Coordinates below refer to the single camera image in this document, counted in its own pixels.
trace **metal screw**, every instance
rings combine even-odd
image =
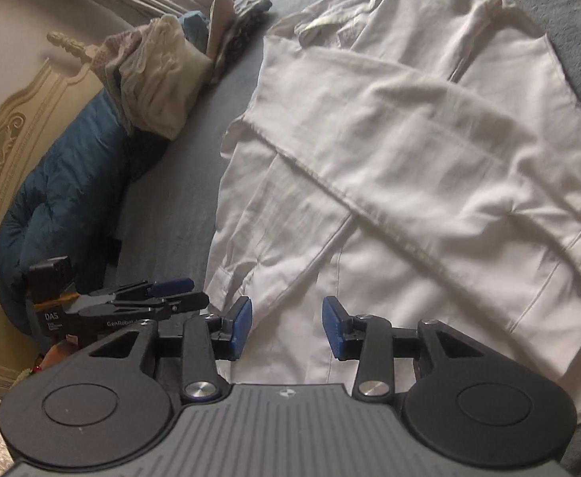
[[[359,393],[363,396],[383,396],[390,391],[390,386],[380,380],[367,380],[359,384]]]
[[[215,394],[217,391],[217,387],[211,382],[207,382],[205,380],[200,380],[199,382],[192,382],[188,384],[185,389],[184,393],[190,398],[194,398],[197,400],[205,400],[210,398]]]

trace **blue pillow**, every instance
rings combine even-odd
[[[69,256],[80,293],[102,287],[104,242],[128,180],[129,138],[105,90],[54,142],[17,192],[0,226],[0,303],[31,334],[25,311],[30,265]]]

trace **headboard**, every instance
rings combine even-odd
[[[27,174],[102,88],[90,70],[97,47],[57,32],[47,39],[78,58],[81,68],[68,79],[46,60],[32,82],[0,106],[0,224]],[[0,306],[0,397],[36,356],[34,342],[11,325]]]

